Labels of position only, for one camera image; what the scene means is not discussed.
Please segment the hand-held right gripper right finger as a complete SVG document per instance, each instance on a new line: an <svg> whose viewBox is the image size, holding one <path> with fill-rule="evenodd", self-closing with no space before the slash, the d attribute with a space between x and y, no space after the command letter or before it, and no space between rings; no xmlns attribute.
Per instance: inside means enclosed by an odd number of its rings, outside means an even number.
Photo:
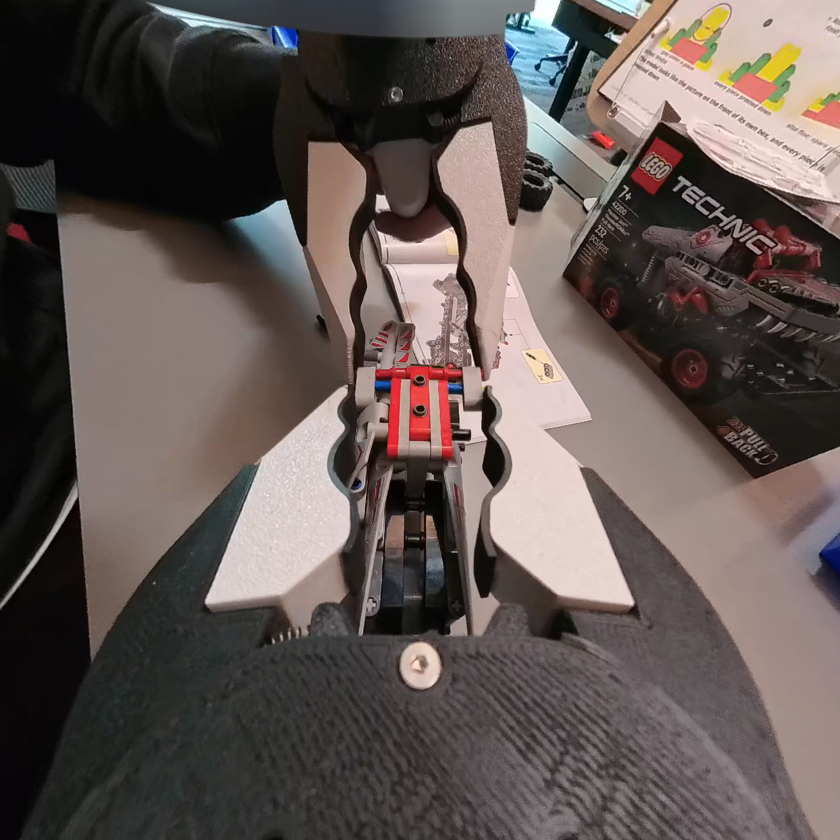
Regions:
<svg viewBox="0 0 840 840"><path fill-rule="evenodd" d="M578 460L490 386L474 552L478 594L515 607L533 634L563 613L630 616L636 601Z"/></svg>

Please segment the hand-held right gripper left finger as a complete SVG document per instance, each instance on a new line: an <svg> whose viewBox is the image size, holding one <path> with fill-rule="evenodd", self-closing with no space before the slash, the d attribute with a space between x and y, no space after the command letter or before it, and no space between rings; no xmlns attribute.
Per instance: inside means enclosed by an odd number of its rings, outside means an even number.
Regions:
<svg viewBox="0 0 840 840"><path fill-rule="evenodd" d="M351 406L341 386L262 456L205 597L210 613L266 608L281 629L306 633L321 605L350 593L354 509L335 459Z"/></svg>

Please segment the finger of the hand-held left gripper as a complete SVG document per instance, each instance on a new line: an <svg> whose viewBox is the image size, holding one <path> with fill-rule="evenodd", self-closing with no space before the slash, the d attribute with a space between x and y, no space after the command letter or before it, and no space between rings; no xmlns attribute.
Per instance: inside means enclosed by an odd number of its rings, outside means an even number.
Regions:
<svg viewBox="0 0 840 840"><path fill-rule="evenodd" d="M303 246L333 358L346 384L364 358L362 302L368 283L363 238L373 219L372 162L344 144L308 143L307 231Z"/></svg>
<svg viewBox="0 0 840 840"><path fill-rule="evenodd" d="M458 240L456 276L468 302L470 348L488 382L501 339L515 235L491 122L457 129L430 153L430 194Z"/></svg>

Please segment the grey red toy truck model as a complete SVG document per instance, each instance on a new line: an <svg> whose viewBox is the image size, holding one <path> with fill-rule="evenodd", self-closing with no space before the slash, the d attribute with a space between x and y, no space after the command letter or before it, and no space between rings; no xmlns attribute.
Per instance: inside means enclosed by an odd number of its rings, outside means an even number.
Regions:
<svg viewBox="0 0 840 840"><path fill-rule="evenodd" d="M359 635L447 635L462 618L473 629L460 414L480 408L480 373L416 361L414 338L411 323L386 322L355 376Z"/></svg>

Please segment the person's left forearm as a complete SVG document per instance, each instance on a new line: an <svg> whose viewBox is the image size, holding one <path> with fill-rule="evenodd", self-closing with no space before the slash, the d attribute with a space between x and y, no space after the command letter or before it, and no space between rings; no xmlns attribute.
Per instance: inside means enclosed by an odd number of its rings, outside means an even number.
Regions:
<svg viewBox="0 0 840 840"><path fill-rule="evenodd" d="M2 2L2 163L168 214L256 214L284 198L283 56L146 2Z"/></svg>

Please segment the pale adjoining desk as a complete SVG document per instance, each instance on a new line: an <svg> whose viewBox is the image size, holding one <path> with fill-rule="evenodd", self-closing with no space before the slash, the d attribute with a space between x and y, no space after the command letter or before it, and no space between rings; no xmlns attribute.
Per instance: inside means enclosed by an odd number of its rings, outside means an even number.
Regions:
<svg viewBox="0 0 840 840"><path fill-rule="evenodd" d="M548 159L553 171L581 198L598 197L616 167L529 99L524 99L528 149Z"/></svg>

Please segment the grey desk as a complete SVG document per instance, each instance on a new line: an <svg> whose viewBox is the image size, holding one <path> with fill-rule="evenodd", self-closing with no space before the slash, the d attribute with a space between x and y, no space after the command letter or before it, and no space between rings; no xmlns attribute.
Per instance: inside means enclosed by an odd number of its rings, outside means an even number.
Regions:
<svg viewBox="0 0 840 840"><path fill-rule="evenodd" d="M675 555L751 668L803 810L839 830L838 451L751 480L562 279L582 212L524 214L512 265L591 412L553 436ZM238 469L338 386L285 204L220 228L66 194L59 239L90 647Z"/></svg>

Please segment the person's left hand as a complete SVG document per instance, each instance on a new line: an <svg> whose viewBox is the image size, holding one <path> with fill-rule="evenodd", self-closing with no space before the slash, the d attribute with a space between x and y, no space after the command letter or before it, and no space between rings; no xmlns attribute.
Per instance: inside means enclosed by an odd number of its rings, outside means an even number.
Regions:
<svg viewBox="0 0 840 840"><path fill-rule="evenodd" d="M383 235L402 242L423 242L452 228L451 221L434 201L428 201L413 217L401 216L391 209L376 211L374 224Z"/></svg>

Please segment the dark background table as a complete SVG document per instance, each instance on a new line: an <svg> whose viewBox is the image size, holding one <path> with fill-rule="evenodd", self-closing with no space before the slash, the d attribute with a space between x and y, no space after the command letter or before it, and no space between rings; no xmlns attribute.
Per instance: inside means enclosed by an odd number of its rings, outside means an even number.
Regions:
<svg viewBox="0 0 840 840"><path fill-rule="evenodd" d="M623 35L646 14L650 2L637 1L562 1L552 27L567 35L570 49L549 116L560 123L570 105L575 87L581 79L586 60L591 54L608 58L616 46L607 37L609 32Z"/></svg>

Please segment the white instruction booklet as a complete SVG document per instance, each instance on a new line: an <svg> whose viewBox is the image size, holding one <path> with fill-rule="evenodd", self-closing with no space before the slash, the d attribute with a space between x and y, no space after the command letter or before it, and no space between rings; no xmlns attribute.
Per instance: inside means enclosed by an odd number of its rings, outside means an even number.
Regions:
<svg viewBox="0 0 840 840"><path fill-rule="evenodd" d="M459 252L447 229L407 243L370 228L371 241L395 293L400 320L415 327L416 361L433 366L477 365L469 350L466 294L457 278ZM543 341L513 268L508 271L500 344L490 377L503 406L518 407L543 429L592 417Z"/></svg>

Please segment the black toy set box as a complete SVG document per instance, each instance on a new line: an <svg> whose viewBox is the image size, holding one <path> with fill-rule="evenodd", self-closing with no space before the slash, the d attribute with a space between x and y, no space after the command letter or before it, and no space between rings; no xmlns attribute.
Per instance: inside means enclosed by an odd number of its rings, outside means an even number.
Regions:
<svg viewBox="0 0 840 840"><path fill-rule="evenodd" d="M563 278L752 477L839 446L838 237L663 101Z"/></svg>

